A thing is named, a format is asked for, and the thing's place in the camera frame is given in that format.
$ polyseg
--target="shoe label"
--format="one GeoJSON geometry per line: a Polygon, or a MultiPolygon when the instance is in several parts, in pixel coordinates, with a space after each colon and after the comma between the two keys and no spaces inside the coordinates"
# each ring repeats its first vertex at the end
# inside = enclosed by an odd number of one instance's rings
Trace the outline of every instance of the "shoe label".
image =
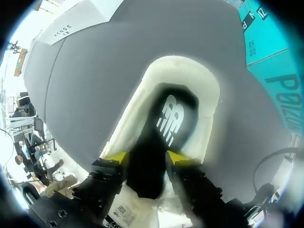
{"type": "Polygon", "coordinates": [[[110,215],[107,215],[103,220],[103,226],[109,228],[123,228],[129,227],[136,216],[128,207],[120,205],[114,211],[110,212],[110,215]]]}
{"type": "Polygon", "coordinates": [[[160,117],[156,126],[170,147],[174,141],[172,133],[179,131],[184,119],[184,108],[176,102],[173,95],[169,95],[162,109],[162,113],[164,114],[164,118],[160,117]]]}

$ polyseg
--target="teal banner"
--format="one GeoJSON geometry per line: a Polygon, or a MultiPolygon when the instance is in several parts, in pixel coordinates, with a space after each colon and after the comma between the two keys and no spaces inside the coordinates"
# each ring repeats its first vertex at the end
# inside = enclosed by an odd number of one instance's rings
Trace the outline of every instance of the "teal banner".
{"type": "Polygon", "coordinates": [[[286,128],[302,134],[304,122],[300,74],[279,22],[255,0],[246,0],[239,15],[248,71],[268,92],[286,128]]]}

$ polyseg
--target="shoe insole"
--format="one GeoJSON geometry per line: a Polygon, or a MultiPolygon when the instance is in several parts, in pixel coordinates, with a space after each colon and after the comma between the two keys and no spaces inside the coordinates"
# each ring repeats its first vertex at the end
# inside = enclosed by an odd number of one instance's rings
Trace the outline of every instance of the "shoe insole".
{"type": "Polygon", "coordinates": [[[185,86],[161,84],[136,144],[130,150],[127,185],[140,198],[156,199],[163,191],[167,150],[179,152],[197,120],[197,97],[185,86]]]}

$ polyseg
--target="gray fabric surface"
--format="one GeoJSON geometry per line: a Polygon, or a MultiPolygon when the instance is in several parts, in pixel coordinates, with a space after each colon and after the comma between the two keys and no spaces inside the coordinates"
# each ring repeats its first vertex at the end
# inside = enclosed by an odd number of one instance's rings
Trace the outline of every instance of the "gray fabric surface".
{"type": "MultiPolygon", "coordinates": [[[[206,164],[206,173],[223,188],[225,200],[251,200],[256,164],[285,146],[289,133],[246,69],[241,22],[227,3],[125,0],[108,23],[51,47],[36,43],[25,83],[55,139],[90,170],[147,66],[166,55],[193,58],[217,77],[222,102],[206,155],[216,154],[216,160],[206,164]]],[[[281,161],[274,158],[261,167],[258,186],[272,179],[281,161]]]]}

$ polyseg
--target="new balance logo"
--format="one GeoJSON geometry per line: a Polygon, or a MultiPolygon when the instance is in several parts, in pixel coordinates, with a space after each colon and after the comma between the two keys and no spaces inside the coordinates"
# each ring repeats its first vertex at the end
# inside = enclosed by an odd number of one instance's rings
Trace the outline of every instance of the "new balance logo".
{"type": "Polygon", "coordinates": [[[159,118],[156,126],[170,147],[173,143],[172,133],[177,133],[184,119],[184,108],[176,102],[174,96],[169,95],[162,109],[165,118],[159,118]]]}

